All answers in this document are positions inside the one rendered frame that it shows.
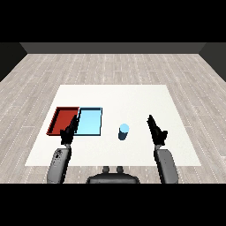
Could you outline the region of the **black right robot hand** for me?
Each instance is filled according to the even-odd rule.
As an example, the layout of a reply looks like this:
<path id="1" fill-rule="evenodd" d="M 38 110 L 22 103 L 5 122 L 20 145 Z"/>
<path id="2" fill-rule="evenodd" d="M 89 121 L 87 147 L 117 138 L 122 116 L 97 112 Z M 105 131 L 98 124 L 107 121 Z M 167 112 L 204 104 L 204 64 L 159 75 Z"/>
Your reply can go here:
<path id="1" fill-rule="evenodd" d="M 168 132 L 162 131 L 160 127 L 156 124 L 154 118 L 152 116 L 149 116 L 147 119 L 147 124 L 149 127 L 149 130 L 152 135 L 152 140 L 154 144 L 164 146 L 165 140 L 167 139 Z"/>

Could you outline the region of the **dark grey robot body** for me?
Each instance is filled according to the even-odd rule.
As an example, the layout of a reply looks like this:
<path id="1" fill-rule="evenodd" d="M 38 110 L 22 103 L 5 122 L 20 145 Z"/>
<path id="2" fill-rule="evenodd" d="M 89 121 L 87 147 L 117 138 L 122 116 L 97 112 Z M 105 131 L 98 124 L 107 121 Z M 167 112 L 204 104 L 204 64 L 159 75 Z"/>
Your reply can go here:
<path id="1" fill-rule="evenodd" d="M 110 173 L 109 167 L 104 166 L 101 174 L 87 179 L 87 184 L 139 184 L 139 179 L 130 174 L 125 174 L 122 166 L 117 166 L 116 173 Z"/>

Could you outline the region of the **small blue can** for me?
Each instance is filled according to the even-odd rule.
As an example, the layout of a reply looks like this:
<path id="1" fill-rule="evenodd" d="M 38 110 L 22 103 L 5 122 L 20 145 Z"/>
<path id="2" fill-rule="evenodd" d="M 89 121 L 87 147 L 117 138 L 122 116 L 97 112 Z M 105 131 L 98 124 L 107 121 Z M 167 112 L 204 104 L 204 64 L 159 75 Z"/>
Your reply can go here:
<path id="1" fill-rule="evenodd" d="M 129 132 L 129 125 L 128 124 L 121 124 L 119 126 L 118 138 L 120 140 L 125 140 L 128 132 Z"/>

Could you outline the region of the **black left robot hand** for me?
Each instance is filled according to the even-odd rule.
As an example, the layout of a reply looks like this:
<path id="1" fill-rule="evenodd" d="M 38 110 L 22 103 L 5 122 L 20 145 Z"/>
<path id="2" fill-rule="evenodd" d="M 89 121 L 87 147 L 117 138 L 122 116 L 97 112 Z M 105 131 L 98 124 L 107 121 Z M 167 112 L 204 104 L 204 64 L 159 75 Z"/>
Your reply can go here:
<path id="1" fill-rule="evenodd" d="M 72 143 L 73 136 L 77 132 L 78 126 L 79 120 L 77 119 L 77 116 L 74 116 L 70 124 L 64 130 L 60 131 L 62 145 L 70 145 Z"/>

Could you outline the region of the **light blue shallow open box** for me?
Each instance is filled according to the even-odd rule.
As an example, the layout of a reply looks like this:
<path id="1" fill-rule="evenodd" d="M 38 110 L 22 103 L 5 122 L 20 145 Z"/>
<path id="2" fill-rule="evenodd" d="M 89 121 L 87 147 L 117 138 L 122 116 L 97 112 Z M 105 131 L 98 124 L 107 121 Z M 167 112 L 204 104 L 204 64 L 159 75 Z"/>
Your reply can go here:
<path id="1" fill-rule="evenodd" d="M 100 136 L 102 128 L 102 108 L 82 107 L 78 115 L 78 129 L 75 136 Z"/>

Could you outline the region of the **red shallow open box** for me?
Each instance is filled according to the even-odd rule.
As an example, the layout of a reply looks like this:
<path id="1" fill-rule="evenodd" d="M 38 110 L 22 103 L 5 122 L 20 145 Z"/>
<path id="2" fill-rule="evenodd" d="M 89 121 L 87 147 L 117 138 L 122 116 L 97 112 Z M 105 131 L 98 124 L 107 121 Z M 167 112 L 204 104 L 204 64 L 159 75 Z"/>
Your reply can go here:
<path id="1" fill-rule="evenodd" d="M 78 115 L 79 107 L 57 107 L 50 121 L 46 132 L 49 136 L 59 136 L 71 122 L 72 118 Z"/>

